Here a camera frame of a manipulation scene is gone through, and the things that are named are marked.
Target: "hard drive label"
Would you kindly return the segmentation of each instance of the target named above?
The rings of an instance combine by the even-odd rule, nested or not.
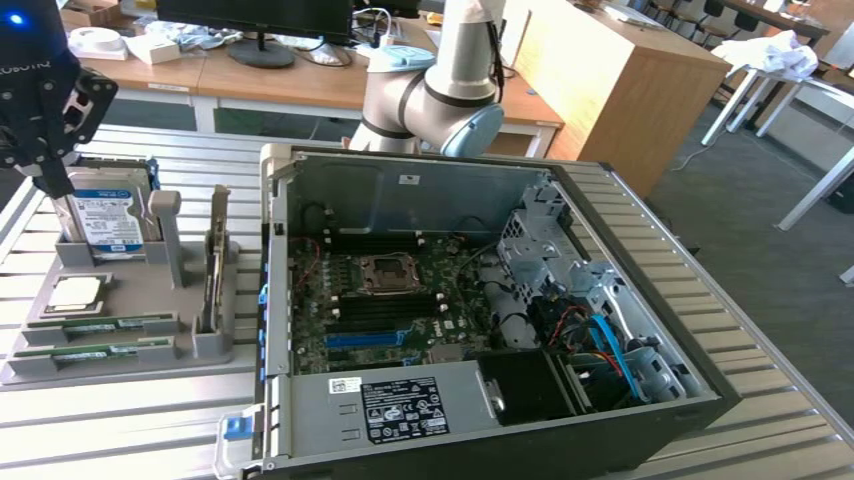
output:
[[[94,249],[120,253],[142,248],[138,219],[128,211],[133,206],[130,192],[77,189],[73,197],[80,228]]]

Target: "motherboard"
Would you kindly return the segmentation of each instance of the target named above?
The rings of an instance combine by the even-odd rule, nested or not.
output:
[[[489,350],[479,247],[461,235],[293,238],[297,373],[455,362]]]

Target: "orange object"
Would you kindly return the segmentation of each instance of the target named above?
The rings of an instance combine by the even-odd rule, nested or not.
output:
[[[427,23],[440,27],[441,26],[441,21],[444,20],[444,15],[441,15],[440,13],[428,13],[427,14]]]

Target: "barcode sticker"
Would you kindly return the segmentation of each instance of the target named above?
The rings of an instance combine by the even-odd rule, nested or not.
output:
[[[329,378],[329,394],[355,393],[361,390],[361,377]]]

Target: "monitor stand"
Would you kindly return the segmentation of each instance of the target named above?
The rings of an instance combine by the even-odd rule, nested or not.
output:
[[[286,47],[264,42],[264,32],[257,32],[257,40],[240,40],[228,45],[228,56],[256,68],[284,68],[293,63],[293,54]]]

